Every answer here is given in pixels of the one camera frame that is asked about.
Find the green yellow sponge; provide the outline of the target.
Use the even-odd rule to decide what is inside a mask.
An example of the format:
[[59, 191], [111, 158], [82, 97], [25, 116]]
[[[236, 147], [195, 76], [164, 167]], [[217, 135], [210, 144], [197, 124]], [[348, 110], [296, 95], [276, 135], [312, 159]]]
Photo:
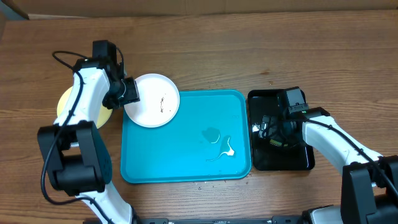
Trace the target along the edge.
[[275, 140], [275, 139], [270, 139], [270, 144], [277, 146], [277, 147], [287, 147], [288, 143], [286, 141], [281, 141], [281, 140]]

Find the white plate with sauce streak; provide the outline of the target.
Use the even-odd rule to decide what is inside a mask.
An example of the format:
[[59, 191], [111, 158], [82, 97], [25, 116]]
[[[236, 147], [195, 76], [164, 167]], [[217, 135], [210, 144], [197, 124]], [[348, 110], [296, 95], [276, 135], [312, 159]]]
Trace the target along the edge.
[[171, 121], [180, 105], [175, 83], [157, 73], [141, 75], [135, 81], [140, 100], [124, 106], [128, 117], [145, 128], [157, 128]]

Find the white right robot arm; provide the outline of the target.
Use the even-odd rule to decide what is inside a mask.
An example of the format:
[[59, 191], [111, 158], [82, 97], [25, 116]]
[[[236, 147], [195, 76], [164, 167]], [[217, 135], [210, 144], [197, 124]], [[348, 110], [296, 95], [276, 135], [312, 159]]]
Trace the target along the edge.
[[342, 176], [339, 205], [303, 212], [302, 223], [397, 223], [397, 156], [382, 156], [321, 107], [263, 116], [259, 136], [274, 146], [314, 147]]

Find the yellow plate with sauce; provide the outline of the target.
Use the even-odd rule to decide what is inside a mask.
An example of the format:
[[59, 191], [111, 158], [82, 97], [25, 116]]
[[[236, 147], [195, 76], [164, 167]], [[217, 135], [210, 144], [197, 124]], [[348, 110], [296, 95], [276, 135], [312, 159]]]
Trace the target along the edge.
[[[60, 97], [59, 101], [58, 101], [58, 105], [57, 105], [57, 116], [59, 117], [68, 101], [68, 98], [70, 96], [70, 93], [72, 92], [72, 86], [67, 89], [63, 95]], [[111, 117], [113, 110], [112, 109], [107, 109], [104, 106], [100, 107], [99, 110], [99, 115], [98, 115], [98, 119], [96, 122], [96, 127], [99, 129], [100, 127], [102, 127], [107, 121], [108, 119]]]

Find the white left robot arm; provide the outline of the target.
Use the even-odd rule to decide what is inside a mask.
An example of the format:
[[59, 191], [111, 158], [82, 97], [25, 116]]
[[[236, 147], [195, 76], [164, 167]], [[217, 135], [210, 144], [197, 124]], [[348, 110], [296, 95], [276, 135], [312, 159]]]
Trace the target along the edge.
[[82, 201], [102, 223], [140, 223], [112, 183], [111, 158], [97, 128], [102, 106], [139, 101], [136, 83], [122, 62], [109, 58], [79, 59], [71, 69], [72, 91], [61, 115], [37, 133], [44, 199], [54, 205]]

